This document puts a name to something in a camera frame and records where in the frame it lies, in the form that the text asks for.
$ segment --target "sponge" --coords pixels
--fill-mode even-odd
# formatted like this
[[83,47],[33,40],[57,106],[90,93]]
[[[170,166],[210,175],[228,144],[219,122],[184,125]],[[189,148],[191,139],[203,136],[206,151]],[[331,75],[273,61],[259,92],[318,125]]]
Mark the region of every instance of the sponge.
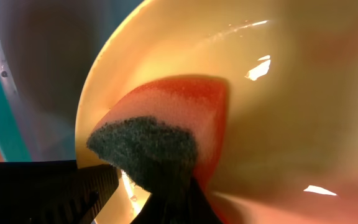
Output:
[[88,147],[139,186],[180,203],[191,176],[205,190],[226,125],[226,83],[176,77],[124,96],[96,125]]

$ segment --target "red sponge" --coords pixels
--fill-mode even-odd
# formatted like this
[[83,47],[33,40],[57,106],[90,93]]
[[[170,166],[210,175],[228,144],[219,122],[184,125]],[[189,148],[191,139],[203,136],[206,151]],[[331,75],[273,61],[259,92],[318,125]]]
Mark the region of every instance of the red sponge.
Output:
[[139,86],[123,97],[96,125],[152,116],[169,126],[189,130],[197,145],[193,171],[205,190],[221,154],[226,126],[226,83],[215,78],[182,77]]

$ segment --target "bowl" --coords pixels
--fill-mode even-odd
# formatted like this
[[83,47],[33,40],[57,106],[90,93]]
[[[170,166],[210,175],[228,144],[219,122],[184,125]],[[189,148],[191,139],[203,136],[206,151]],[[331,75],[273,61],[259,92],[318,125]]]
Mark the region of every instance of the bowl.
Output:
[[[358,223],[358,1],[144,1],[95,60],[76,119],[177,75],[229,82],[223,153],[206,196],[228,223]],[[98,223],[129,223],[148,193],[123,175]]]

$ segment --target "black plastic part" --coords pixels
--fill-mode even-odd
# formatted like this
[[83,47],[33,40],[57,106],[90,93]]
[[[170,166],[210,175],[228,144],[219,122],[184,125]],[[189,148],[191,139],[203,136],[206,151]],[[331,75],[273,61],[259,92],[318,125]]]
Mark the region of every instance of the black plastic part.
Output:
[[110,165],[0,163],[0,223],[90,224],[117,187]]
[[186,203],[177,207],[154,194],[146,201],[142,211],[132,224],[222,224],[222,221],[213,212],[197,181],[192,178],[190,188],[186,194]]

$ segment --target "yellow plate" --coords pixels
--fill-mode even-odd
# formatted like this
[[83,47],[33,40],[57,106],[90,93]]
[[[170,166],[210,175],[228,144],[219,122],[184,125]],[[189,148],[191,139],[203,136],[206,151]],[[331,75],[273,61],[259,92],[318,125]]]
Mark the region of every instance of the yellow plate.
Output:
[[[78,167],[101,163],[86,138],[121,97],[180,74],[230,83],[207,197],[231,223],[358,223],[358,1],[143,2],[89,72]],[[148,197],[120,181],[98,223],[129,223]]]

